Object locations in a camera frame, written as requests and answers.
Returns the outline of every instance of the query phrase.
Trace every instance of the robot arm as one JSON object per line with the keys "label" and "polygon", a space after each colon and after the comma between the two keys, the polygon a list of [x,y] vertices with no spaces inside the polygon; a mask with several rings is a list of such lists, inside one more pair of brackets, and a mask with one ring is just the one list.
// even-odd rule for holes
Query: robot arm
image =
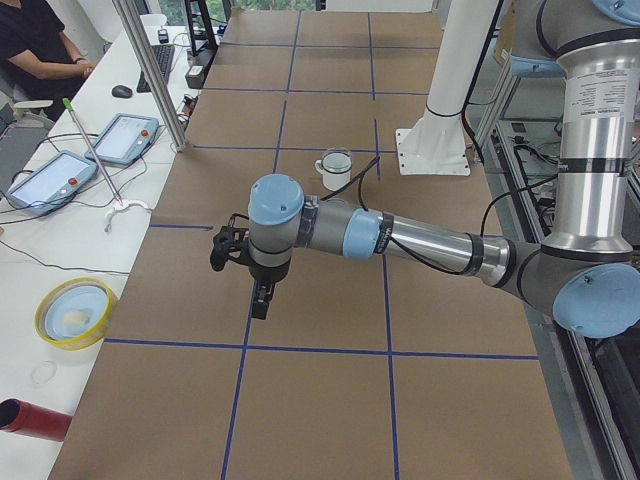
{"label": "robot arm", "polygon": [[[640,83],[640,28],[634,28],[640,27],[640,1],[627,2],[631,10],[622,19],[607,13],[609,0],[571,0],[575,9],[565,0],[521,3],[524,14],[536,14],[530,43],[540,57],[559,55],[567,75],[553,233],[533,245],[453,232],[340,200],[323,202],[305,196],[287,176],[268,175],[252,187],[249,229],[223,227],[211,254],[216,271],[227,260],[249,267],[257,285],[254,317],[266,318],[297,246],[355,259],[386,253],[446,274],[477,276],[587,337],[613,336],[637,322],[640,273],[628,265],[632,249],[621,230]],[[556,19],[547,23],[545,12]],[[541,46],[541,32],[551,52]]]}

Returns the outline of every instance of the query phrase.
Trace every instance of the white table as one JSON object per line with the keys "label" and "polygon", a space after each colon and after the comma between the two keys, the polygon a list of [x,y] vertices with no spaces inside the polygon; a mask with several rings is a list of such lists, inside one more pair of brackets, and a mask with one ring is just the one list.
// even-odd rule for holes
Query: white table
{"label": "white table", "polygon": [[[147,33],[151,43],[157,42],[157,28]],[[170,40],[183,28],[169,27]],[[175,43],[186,44],[188,37],[177,37]],[[175,47],[174,68],[168,83],[174,106],[178,108],[184,94],[196,96],[188,89],[184,75],[188,69],[187,48]],[[73,100],[74,109],[87,132],[100,133],[117,113],[133,113],[162,118],[151,93],[135,93],[140,67],[131,44],[123,32],[113,43],[98,67]],[[111,96],[111,89],[124,84],[134,90],[130,99]],[[158,201],[174,159],[175,149],[168,132],[156,141],[145,155],[147,172],[128,184],[122,191],[124,198],[145,201],[154,207]],[[77,132],[65,112],[50,136]],[[75,137],[59,141],[59,148],[84,154],[84,142]],[[55,154],[51,145],[42,145],[26,168],[35,169]],[[129,169],[114,175],[117,187],[142,172],[138,161]],[[114,173],[119,169],[109,168]],[[112,198],[104,181],[76,197],[90,204],[105,204]],[[1,239],[6,243],[37,256],[46,263],[82,266],[129,272],[149,225],[150,215],[139,207],[117,214],[112,231],[104,232],[105,214],[111,207],[89,208],[69,204],[53,214],[32,221],[6,225]],[[7,211],[6,200],[0,210]],[[2,213],[0,222],[28,218],[24,213]],[[19,398],[53,410],[73,414],[93,367],[100,343],[87,349],[68,352],[41,340],[34,329],[34,314],[44,296],[60,283],[81,276],[98,278],[119,296],[127,277],[103,273],[62,271],[45,268],[27,257],[0,245],[0,401]],[[39,385],[32,374],[39,375],[55,368],[55,375]],[[0,477],[12,480],[46,479],[58,455],[61,443],[0,432]]]}

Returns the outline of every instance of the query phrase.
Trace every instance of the white mug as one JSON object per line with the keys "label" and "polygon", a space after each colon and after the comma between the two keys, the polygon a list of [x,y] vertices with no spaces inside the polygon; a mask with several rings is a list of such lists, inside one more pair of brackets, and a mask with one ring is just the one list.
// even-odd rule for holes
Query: white mug
{"label": "white mug", "polygon": [[330,148],[316,160],[316,170],[322,175],[322,184],[335,192],[351,180],[351,152],[346,148]]}

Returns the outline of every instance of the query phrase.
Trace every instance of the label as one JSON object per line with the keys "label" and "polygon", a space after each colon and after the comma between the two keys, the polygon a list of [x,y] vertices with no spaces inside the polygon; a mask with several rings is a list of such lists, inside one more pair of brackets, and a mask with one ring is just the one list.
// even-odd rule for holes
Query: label
{"label": "label", "polygon": [[623,117],[633,122],[640,69],[620,68],[567,80],[564,122]]}

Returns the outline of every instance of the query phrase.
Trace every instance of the black shirt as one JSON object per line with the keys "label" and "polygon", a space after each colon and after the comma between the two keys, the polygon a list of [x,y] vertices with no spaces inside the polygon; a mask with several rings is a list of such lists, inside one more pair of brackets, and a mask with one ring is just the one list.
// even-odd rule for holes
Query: black shirt
{"label": "black shirt", "polygon": [[42,62],[73,63],[60,32],[64,24],[45,0],[22,0],[22,8],[0,3],[0,60],[7,73],[33,99],[51,99],[81,84],[77,78],[39,80],[7,59],[31,50]]}

